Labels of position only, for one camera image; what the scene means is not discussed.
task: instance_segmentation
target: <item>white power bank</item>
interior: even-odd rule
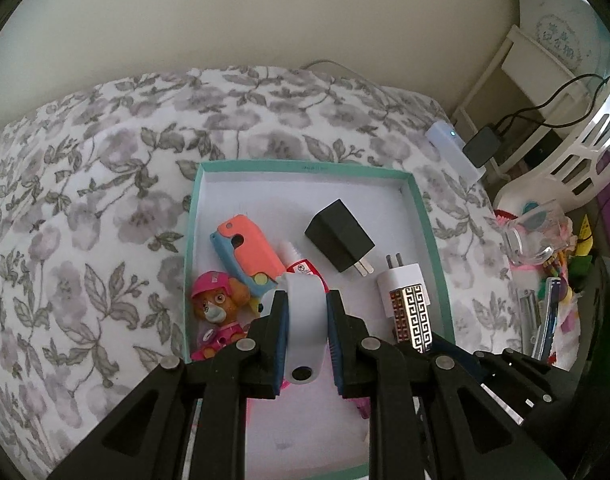
[[[436,121],[425,133],[429,140],[447,161],[451,168],[462,176],[468,187],[476,184],[485,173],[485,166],[475,168],[463,153],[465,142],[451,124]]]

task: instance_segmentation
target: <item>black power adapter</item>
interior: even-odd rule
[[[314,216],[305,229],[305,236],[325,254],[338,272],[352,266],[362,276],[374,272],[364,257],[374,247],[374,242],[341,199]]]
[[[463,154],[474,165],[480,168],[490,160],[501,147],[501,136],[493,124],[483,126],[467,144],[463,146]]]

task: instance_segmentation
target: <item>bed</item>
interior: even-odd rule
[[[414,174],[467,351],[521,349],[490,200],[424,137],[433,99],[265,66],[151,73],[0,130],[0,443],[53,467],[159,359],[181,355],[184,234],[197,165],[289,158]]]

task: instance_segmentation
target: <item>white plug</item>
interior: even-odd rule
[[[397,342],[408,340],[419,352],[427,352],[432,346],[432,329],[421,268],[418,264],[404,265],[400,253],[396,254],[396,263],[395,267],[388,254],[389,269],[376,277],[385,316],[394,319]]]

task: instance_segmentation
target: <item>toy figure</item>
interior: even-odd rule
[[[198,277],[192,286],[194,316],[218,327],[205,333],[201,347],[191,355],[193,360],[214,357],[225,345],[245,337],[237,317],[249,299],[249,288],[226,272],[210,270]]]

